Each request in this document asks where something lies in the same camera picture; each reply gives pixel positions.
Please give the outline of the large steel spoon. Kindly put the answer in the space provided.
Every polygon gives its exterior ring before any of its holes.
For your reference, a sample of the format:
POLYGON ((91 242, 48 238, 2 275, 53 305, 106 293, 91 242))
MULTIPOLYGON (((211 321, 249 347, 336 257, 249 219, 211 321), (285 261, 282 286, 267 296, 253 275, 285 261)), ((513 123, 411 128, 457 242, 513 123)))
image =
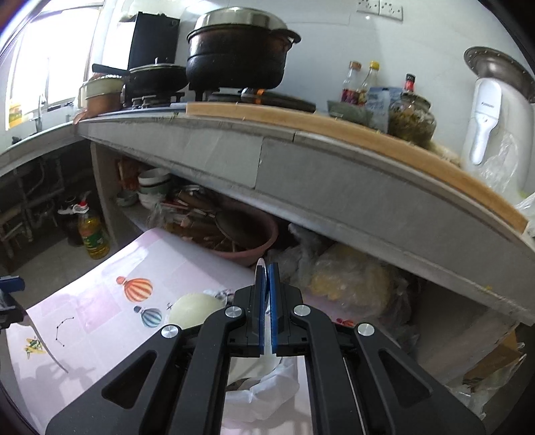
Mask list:
POLYGON ((54 356, 52 351, 49 349, 49 347, 47 346, 45 340, 42 338, 42 335, 39 333, 35 323, 33 322, 29 314, 24 315, 24 320, 22 321, 22 324, 32 328, 37 340, 42 344, 42 348, 46 351, 46 353, 50 356, 50 358, 56 363, 56 365, 60 367, 65 373, 67 373, 68 370, 62 365, 62 363, 54 356))

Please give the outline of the cream plastic ladle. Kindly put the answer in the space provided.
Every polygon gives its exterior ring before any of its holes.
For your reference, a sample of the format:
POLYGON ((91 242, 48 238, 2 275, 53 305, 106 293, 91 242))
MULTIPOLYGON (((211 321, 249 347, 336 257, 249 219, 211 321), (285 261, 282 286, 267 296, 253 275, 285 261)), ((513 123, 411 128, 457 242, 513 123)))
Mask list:
POLYGON ((225 306, 223 300, 206 293, 188 293, 179 298, 168 316, 168 323, 182 330, 202 325, 205 320, 225 306))

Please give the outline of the small steel spoon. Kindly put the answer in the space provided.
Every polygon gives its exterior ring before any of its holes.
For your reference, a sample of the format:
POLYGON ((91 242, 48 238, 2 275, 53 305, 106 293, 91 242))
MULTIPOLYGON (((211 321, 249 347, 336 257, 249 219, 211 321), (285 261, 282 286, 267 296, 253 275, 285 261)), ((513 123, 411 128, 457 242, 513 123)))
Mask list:
POLYGON ((237 387, 245 382, 258 383, 262 377, 275 371, 281 362, 281 358, 271 350, 269 277, 263 258, 256 262, 255 283, 250 293, 253 307, 247 315, 247 343, 258 346, 259 356, 232 358, 228 385, 237 387))

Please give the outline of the cooking oil bottle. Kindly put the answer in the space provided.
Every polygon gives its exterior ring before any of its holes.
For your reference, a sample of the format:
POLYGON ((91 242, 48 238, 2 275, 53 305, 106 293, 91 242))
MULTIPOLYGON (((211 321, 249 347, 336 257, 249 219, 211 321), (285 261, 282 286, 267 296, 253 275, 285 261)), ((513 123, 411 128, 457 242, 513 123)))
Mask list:
POLYGON ((111 247, 99 215, 86 200, 82 200, 76 210, 79 234, 88 255, 95 260, 106 257, 111 247))

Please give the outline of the white plastic bag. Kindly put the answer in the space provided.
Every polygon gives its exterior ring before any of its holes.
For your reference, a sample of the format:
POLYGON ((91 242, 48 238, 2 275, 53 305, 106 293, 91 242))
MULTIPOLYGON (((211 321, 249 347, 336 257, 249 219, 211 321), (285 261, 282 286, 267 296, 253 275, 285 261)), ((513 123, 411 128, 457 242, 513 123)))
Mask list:
POLYGON ((230 360, 222 424, 243 427, 266 421, 299 391, 298 358, 268 351, 230 360))

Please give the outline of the stack of bowls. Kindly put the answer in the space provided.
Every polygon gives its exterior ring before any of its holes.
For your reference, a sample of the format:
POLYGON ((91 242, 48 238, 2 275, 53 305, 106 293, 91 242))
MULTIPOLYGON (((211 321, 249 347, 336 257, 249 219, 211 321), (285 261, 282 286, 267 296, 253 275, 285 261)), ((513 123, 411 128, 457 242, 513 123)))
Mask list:
POLYGON ((155 168, 141 172, 138 176, 138 198, 141 205, 153 210, 165 201, 171 188, 171 173, 167 169, 155 168))

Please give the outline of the wooden cutting board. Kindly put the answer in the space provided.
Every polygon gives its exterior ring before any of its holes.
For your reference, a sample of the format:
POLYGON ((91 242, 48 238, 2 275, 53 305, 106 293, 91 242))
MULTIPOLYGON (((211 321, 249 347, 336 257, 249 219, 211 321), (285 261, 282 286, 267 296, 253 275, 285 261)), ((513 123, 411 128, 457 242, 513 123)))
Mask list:
POLYGON ((377 130, 299 110, 245 103, 189 102, 191 116, 236 119, 293 129, 345 142, 420 171, 474 200, 510 227, 524 232, 529 220, 512 204, 467 172, 437 155, 377 130))

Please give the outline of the clear sauce bottle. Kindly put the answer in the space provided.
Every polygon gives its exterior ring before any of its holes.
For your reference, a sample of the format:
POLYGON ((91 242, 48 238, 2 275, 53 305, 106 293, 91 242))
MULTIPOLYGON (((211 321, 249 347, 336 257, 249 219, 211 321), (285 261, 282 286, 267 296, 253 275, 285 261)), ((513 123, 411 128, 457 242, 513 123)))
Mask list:
POLYGON ((358 89, 361 83, 359 77, 361 70, 362 64, 356 61, 351 61, 349 63, 348 73, 342 86, 341 102, 357 104, 358 89))

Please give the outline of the yellow cap sauce bottle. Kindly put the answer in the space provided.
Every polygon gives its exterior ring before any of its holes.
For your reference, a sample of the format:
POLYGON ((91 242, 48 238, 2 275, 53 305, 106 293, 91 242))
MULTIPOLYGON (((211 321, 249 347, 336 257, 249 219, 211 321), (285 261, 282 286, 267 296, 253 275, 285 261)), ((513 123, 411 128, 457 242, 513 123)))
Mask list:
POLYGON ((358 92, 357 92, 357 104, 359 106, 365 106, 368 92, 371 88, 376 87, 378 82, 378 73, 380 70, 380 64, 377 61, 370 61, 367 75, 364 77, 358 92))

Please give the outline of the black wok pan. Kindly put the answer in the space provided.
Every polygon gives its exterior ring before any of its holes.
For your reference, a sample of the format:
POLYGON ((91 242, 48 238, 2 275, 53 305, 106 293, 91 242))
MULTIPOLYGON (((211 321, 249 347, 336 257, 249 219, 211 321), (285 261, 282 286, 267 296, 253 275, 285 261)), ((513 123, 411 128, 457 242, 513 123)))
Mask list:
POLYGON ((145 64, 122 70, 102 64, 93 64, 94 73, 121 76, 124 82, 124 105, 131 106, 133 99, 150 95, 172 96, 188 83, 186 68, 176 64, 145 64))

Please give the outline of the brown enamel pot stack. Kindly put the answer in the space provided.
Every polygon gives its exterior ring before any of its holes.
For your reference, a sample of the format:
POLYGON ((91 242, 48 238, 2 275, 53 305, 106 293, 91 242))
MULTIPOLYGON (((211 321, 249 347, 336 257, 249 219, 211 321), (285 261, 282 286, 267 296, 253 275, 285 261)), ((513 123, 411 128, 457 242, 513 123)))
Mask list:
POLYGON ((83 82, 78 94, 75 122, 121 109, 123 79, 118 75, 94 73, 83 82))

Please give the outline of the red cap sauce bottle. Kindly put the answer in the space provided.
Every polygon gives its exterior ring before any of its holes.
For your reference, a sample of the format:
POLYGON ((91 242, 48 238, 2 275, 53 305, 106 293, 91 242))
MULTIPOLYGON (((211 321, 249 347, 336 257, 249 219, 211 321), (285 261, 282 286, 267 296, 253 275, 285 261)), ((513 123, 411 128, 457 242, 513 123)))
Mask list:
POLYGON ((415 76, 411 73, 405 75, 403 94, 415 94, 415 76))

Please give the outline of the cardboard box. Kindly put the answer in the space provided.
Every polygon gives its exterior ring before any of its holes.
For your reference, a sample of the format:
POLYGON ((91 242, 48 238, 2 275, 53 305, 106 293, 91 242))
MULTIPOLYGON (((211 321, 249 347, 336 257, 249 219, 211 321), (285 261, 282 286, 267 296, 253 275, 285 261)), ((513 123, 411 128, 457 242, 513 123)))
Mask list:
POLYGON ((517 341, 516 332, 512 331, 492 352, 464 374, 463 383, 474 387, 500 369, 518 362, 521 356, 523 353, 517 341))

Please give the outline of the black appliance box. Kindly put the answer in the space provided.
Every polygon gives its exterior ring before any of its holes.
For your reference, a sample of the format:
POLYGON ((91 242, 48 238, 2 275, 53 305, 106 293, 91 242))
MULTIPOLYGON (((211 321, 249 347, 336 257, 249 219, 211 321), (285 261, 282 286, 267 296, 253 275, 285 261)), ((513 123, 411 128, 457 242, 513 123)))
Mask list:
POLYGON ((136 14, 128 68, 147 64, 173 64, 181 20, 165 14, 136 14))

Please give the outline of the white rice cooker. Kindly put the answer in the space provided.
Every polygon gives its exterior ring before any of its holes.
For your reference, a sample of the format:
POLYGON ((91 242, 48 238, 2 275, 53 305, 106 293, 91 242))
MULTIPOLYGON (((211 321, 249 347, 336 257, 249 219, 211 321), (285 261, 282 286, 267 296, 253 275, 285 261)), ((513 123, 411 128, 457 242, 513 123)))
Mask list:
POLYGON ((534 78, 516 60, 489 47, 463 55, 475 73, 461 168, 513 205, 526 197, 534 138, 534 78))

